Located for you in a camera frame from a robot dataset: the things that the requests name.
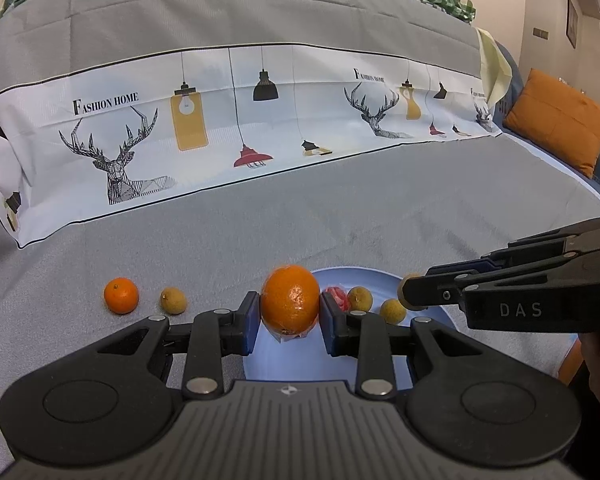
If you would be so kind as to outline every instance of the orange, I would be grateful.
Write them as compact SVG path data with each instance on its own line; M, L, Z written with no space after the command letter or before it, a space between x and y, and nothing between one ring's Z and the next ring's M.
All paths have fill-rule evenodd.
M128 314L138 306L138 288L128 278L116 278L104 288L104 302L116 314Z
M308 270L297 265L275 269L260 295L262 320L280 335L299 335L318 316L320 286Z

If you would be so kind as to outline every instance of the metal screw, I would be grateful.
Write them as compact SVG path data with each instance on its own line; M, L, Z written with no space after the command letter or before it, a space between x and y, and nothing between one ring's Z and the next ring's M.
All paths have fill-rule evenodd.
M369 395L386 395L394 389L394 386L384 379L367 379L360 385L362 391Z
M218 383L209 377L194 377L187 381L187 390L194 394L210 394L217 387Z

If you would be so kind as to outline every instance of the deer illustration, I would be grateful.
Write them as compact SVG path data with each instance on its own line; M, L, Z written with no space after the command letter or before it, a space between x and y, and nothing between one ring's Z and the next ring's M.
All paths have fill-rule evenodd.
M497 128L494 127L493 122L491 121L491 113L488 109L479 107L474 102L474 108L477 114L475 115L475 122L480 124L485 130L489 133L494 133L497 131Z
M360 114L360 117L362 117L363 121L365 121L369 124L369 126L371 126L371 129L374 131L374 134L376 134L376 136L378 137L386 137L387 139L413 139L413 136L410 136L409 134L404 134L400 132L388 132L387 130L383 130L380 127L380 121L385 117L385 112L389 108L393 108L400 99L400 97L397 94L395 94L393 90L391 90L391 101L387 101L385 95L384 105L379 108L377 114L371 115L369 113L368 106L365 106L366 95L362 97L362 100L360 102L358 102L356 99L356 90L360 88L360 85L362 85L362 81L358 83L358 86L356 86L351 91L351 96L347 94L347 89L345 88L344 95L351 106L353 106L356 110L360 110L362 112Z
M78 141L77 132L82 119L78 121L78 124L75 125L74 130L71 132L70 144L62 136L62 132L60 132L60 138L66 147L76 155L91 157L94 159L93 165L96 168L107 172L107 195L109 197L109 204L111 205L156 191L169 189L176 183L170 176L159 176L151 180L130 180L126 176L125 166L134 158L134 152L131 151L131 148L149 136L151 130L154 129L155 121L158 119L157 108L151 125L147 124L146 115L141 114L134 107L131 107L131 109L140 116L142 126L138 129L137 137L133 136L128 126L126 127L128 139L120 146L120 154L113 160L104 156L102 150L94 147L93 134L89 135L88 148L84 147L84 142Z

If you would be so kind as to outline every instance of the black lamp illustration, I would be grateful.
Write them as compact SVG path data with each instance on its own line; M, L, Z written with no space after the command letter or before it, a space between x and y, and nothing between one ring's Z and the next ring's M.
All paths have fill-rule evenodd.
M231 49L228 48L227 50L229 52L229 68L231 69L231 85L234 89L235 123L238 125L238 133L240 134L240 140L242 141L240 157L234 162L234 168L238 168L239 166L261 168L265 165L265 160L273 160L273 157L271 155L266 155L265 153L258 153L244 143L244 137L242 136L242 130L240 129L240 120L238 119L238 99L235 96L234 67L231 62Z
M438 80L440 81L440 69L438 69ZM433 96L434 99L444 99L446 97L445 87L442 85L442 81L440 81L440 90L437 94Z
M181 152L202 148L208 145L205 120L202 116L202 96L196 88L190 88L184 77L184 61L180 53L182 68L182 85L171 97L171 117L176 133L178 149Z
M264 70L264 54L262 45L260 46L260 60L262 61L262 71L260 72L260 81L253 89L254 101L270 101L278 98L278 89L275 83L270 81L269 72Z

